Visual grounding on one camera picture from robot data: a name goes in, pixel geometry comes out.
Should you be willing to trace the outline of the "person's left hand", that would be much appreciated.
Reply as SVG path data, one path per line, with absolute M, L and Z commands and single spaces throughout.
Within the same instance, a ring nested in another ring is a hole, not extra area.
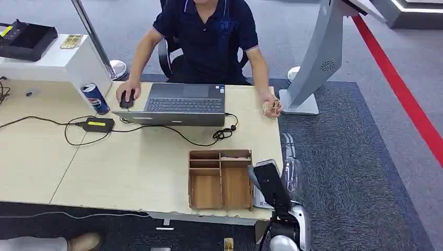
M 260 94 L 263 114 L 268 118 L 277 118 L 282 113 L 282 104 L 273 94 L 267 92 Z

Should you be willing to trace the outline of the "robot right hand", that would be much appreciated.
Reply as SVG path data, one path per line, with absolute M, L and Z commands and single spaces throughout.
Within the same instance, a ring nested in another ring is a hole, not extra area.
M 295 141 L 283 133 L 285 158 L 280 170 L 274 159 L 260 161 L 247 167 L 253 183 L 253 206 L 283 214 L 301 206 L 304 176 L 301 162 L 296 158 Z

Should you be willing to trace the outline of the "person's right hand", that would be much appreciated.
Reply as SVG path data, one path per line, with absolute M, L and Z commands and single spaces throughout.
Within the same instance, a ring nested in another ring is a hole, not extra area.
M 116 98 L 118 102 L 121 101 L 124 92 L 126 92 L 125 101 L 129 101 L 132 90 L 134 90 L 134 100 L 137 100 L 141 94 L 141 82 L 139 78 L 130 77 L 117 88 Z

